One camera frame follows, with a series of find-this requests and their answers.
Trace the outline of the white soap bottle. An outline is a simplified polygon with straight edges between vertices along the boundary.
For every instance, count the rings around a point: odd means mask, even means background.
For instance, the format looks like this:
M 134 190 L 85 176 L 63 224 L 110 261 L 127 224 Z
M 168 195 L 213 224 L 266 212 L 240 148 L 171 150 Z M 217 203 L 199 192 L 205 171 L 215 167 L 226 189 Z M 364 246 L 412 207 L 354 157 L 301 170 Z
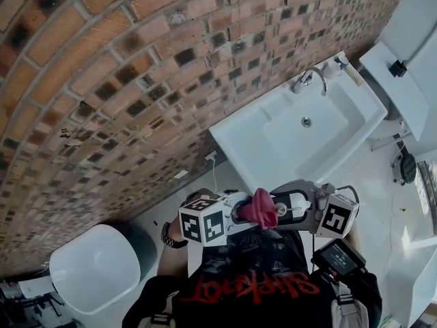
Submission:
M 345 55 L 335 56 L 324 65 L 323 75 L 328 80 L 336 79 L 343 74 L 348 64 L 349 60 Z

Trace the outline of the black wristwatch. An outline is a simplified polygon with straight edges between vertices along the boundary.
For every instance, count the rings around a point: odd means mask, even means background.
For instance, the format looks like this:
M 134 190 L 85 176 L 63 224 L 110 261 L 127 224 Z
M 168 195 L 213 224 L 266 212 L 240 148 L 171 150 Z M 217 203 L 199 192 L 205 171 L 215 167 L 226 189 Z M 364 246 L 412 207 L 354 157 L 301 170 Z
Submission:
M 175 241 L 172 238 L 169 237 L 168 235 L 168 231 L 170 228 L 170 223 L 169 222 L 165 222 L 161 231 L 161 241 L 168 247 L 172 248 L 172 249 L 181 249 L 183 247 L 186 247 L 188 245 L 188 241 L 183 240 L 183 241 Z

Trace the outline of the white side table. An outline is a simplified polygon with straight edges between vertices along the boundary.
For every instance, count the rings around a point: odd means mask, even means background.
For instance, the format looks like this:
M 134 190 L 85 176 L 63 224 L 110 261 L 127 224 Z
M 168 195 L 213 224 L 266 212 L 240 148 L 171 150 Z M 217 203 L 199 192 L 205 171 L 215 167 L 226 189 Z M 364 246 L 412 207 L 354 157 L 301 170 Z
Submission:
M 425 128 L 429 104 L 407 72 L 402 77 L 392 75 L 389 68 L 396 61 L 397 57 L 383 42 L 375 44 L 360 58 L 364 69 L 386 92 L 408 125 L 414 139 L 419 141 Z

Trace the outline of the white cabinet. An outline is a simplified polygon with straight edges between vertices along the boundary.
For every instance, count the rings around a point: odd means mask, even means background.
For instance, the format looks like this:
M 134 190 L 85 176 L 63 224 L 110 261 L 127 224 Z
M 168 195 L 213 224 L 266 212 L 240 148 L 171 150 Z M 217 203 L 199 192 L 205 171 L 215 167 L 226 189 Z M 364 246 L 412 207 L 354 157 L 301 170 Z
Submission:
M 437 235 L 409 243 L 394 259 L 384 281 L 389 316 L 409 328 L 437 292 Z

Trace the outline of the white toilet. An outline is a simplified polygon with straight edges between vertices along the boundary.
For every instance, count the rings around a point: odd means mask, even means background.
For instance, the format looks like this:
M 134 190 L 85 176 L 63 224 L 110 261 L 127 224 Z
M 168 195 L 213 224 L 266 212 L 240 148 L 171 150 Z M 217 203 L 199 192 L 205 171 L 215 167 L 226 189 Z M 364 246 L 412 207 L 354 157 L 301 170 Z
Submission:
M 154 241 L 140 227 L 101 223 L 51 254 L 50 277 L 65 303 L 93 315 L 132 292 L 157 256 Z

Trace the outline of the window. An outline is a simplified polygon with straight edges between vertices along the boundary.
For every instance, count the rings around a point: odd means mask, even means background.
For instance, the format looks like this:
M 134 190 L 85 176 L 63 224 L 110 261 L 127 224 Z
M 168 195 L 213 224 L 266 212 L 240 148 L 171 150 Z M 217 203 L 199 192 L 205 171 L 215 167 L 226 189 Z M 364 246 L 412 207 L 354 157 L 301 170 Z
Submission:
M 433 231 L 437 235 L 437 162 L 421 161 L 418 163 L 418 168 L 431 212 Z

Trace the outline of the person in black shirt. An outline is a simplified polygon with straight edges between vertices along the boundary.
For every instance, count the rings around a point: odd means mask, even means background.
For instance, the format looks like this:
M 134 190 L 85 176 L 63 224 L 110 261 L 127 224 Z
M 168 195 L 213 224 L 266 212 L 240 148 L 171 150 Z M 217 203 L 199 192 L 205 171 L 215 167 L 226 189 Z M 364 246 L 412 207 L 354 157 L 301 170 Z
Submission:
M 296 231 L 252 228 L 205 248 L 188 278 L 150 278 L 122 328 L 335 328 L 337 285 L 308 270 Z

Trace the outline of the pink cloth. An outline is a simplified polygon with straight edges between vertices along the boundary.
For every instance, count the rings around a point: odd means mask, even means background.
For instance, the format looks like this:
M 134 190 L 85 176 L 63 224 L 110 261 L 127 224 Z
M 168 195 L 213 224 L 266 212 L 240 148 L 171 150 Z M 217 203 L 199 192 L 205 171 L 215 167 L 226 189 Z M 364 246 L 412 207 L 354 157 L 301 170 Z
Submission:
M 277 207 L 269 192 L 263 188 L 258 188 L 251 201 L 241 206 L 236 214 L 239 218 L 256 223 L 263 230 L 273 229 L 278 225 Z

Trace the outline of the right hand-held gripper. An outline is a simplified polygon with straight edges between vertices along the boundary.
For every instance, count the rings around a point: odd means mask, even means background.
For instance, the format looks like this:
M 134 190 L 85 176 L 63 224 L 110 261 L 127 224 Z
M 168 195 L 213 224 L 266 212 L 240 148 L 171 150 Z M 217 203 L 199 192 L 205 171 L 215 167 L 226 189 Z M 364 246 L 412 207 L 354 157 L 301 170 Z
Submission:
M 270 192 L 275 197 L 294 193 L 303 195 L 306 200 L 311 200 L 315 194 L 311 215 L 279 217 L 277 229 L 307 231 L 321 238 L 344 238 L 352 229 L 360 200 L 351 185 L 335 188 L 331 183 L 326 183 L 317 187 L 311 181 L 294 180 Z

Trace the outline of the small black box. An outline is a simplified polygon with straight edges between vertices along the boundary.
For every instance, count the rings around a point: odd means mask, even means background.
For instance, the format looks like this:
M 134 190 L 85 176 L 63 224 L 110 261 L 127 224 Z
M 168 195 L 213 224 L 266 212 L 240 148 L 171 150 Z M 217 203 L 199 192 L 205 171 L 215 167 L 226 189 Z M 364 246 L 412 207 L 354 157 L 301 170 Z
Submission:
M 407 67 L 405 62 L 400 62 L 399 60 L 396 60 L 390 67 L 389 72 L 392 74 L 393 77 L 403 77 L 405 73 L 407 72 Z

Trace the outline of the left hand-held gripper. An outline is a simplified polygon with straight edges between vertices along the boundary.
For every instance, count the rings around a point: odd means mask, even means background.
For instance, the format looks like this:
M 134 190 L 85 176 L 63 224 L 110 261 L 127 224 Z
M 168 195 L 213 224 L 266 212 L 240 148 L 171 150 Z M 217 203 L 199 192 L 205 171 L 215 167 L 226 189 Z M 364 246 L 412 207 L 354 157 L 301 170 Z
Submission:
M 250 203 L 252 198 L 243 191 L 192 193 L 178 211 L 183 239 L 204 247 L 216 247 L 226 245 L 231 235 L 258 227 L 253 222 L 236 223 L 237 208 L 241 203 Z

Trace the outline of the chrome faucet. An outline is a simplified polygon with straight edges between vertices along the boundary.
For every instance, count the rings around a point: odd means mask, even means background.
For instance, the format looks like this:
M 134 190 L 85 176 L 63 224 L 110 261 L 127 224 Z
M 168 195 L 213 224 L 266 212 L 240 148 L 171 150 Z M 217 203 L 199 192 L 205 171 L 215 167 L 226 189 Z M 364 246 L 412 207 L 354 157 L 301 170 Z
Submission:
M 299 94 L 303 87 L 311 85 L 312 84 L 312 76 L 314 74 L 317 74 L 321 81 L 322 81 L 322 96 L 327 96 L 328 93 L 328 82 L 326 80 L 326 77 L 324 76 L 323 72 L 315 67 L 312 66 L 308 69 L 306 69 L 299 77 L 298 79 L 291 85 L 291 91 L 295 94 Z

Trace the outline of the black recorder with screen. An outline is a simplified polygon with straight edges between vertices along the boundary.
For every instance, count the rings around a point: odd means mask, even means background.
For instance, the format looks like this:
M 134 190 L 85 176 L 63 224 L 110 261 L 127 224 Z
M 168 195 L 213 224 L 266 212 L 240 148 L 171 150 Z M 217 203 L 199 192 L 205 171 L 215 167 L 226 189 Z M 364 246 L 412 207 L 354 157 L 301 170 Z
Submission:
M 366 266 L 364 257 L 342 238 L 333 239 L 315 251 L 311 263 L 334 279 L 358 273 Z

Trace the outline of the beige flat strip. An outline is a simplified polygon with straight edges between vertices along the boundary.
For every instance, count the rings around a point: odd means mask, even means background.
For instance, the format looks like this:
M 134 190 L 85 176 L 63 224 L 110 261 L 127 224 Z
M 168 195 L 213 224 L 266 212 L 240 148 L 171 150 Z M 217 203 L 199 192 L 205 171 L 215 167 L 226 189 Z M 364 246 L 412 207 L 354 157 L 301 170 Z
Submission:
M 344 68 L 344 72 L 353 80 L 357 87 L 360 87 L 364 80 L 359 72 L 351 65 L 348 65 Z

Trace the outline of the person's left forearm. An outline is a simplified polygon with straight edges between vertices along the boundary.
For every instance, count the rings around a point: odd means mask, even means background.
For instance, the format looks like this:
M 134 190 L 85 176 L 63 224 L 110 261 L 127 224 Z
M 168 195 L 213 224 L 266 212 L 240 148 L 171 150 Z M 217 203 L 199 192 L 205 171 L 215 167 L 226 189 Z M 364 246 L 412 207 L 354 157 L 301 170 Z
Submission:
M 175 241 L 185 240 L 180 228 L 180 218 L 176 217 L 169 222 L 168 235 Z M 188 246 L 181 249 L 172 249 L 164 244 L 158 263 L 158 276 L 171 276 L 178 279 L 188 278 Z

